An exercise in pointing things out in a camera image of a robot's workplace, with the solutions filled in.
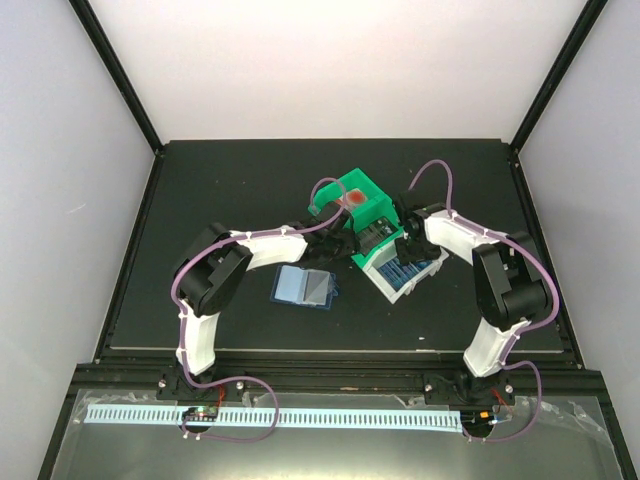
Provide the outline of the blue card holder wallet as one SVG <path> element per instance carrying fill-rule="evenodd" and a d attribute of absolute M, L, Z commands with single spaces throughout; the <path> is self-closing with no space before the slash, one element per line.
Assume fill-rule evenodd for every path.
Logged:
<path fill-rule="evenodd" d="M 279 266 L 270 300 L 274 303 L 329 310 L 339 295 L 336 275 L 292 265 Z"/>

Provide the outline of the green bin with red cards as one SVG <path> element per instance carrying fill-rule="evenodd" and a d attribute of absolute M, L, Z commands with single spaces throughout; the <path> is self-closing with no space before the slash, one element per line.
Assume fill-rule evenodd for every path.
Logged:
<path fill-rule="evenodd" d="M 364 230 L 379 218 L 386 218 L 393 227 L 399 226 L 398 216 L 391 198 L 371 180 L 360 168 L 355 168 L 339 178 L 346 192 L 359 191 L 363 200 L 349 200 L 347 210 L 353 218 L 353 229 L 356 233 Z M 317 214 L 327 203 L 342 197 L 342 190 L 335 182 L 330 181 L 312 190 L 313 200 L 308 210 Z"/>

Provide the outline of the green bin with black cards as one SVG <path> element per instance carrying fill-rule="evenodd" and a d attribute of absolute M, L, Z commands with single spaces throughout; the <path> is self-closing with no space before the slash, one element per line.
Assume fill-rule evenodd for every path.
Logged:
<path fill-rule="evenodd" d="M 402 227 L 391 198 L 384 193 L 368 199 L 351 214 L 358 246 L 352 260 L 364 269 L 374 253 L 402 233 Z"/>

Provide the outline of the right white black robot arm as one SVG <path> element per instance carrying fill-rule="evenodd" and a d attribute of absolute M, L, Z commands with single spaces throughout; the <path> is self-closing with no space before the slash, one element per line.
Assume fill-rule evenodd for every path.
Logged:
<path fill-rule="evenodd" d="M 393 201 L 404 230 L 395 240 L 402 265 L 435 261 L 443 251 L 473 268 L 476 305 L 481 315 L 463 359 L 467 370 L 454 379 L 457 396 L 476 403 L 491 390 L 491 376 L 521 335 L 551 323 L 559 293 L 526 233 L 508 235 L 481 226 L 444 204 L 426 205 L 405 191 Z"/>

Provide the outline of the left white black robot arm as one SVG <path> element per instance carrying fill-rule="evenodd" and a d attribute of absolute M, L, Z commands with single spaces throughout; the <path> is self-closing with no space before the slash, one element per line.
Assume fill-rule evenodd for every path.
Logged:
<path fill-rule="evenodd" d="M 176 357 L 185 367 L 179 386 L 193 399 L 214 388 L 214 340 L 219 317 L 249 270 L 275 264 L 319 267 L 356 253 L 354 230 L 339 220 L 296 223 L 261 231 L 231 231 L 219 223 L 205 228 L 187 250 L 170 289 L 179 309 Z"/>

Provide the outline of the white bin with blue cards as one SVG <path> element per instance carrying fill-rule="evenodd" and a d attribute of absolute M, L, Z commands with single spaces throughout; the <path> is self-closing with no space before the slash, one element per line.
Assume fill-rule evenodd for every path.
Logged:
<path fill-rule="evenodd" d="M 409 295 L 423 279 L 434 276 L 448 257 L 449 254 L 441 249 L 436 260 L 402 265 L 395 244 L 390 242 L 372 254 L 362 271 L 383 296 L 395 304 L 403 295 Z"/>

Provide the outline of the red white card stack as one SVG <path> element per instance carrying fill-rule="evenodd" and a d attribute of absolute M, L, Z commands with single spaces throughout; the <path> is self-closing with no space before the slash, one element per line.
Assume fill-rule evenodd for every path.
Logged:
<path fill-rule="evenodd" d="M 367 195 L 359 188 L 354 188 L 346 192 L 345 195 L 336 199 L 336 202 L 347 211 L 354 211 L 364 206 L 368 202 Z"/>

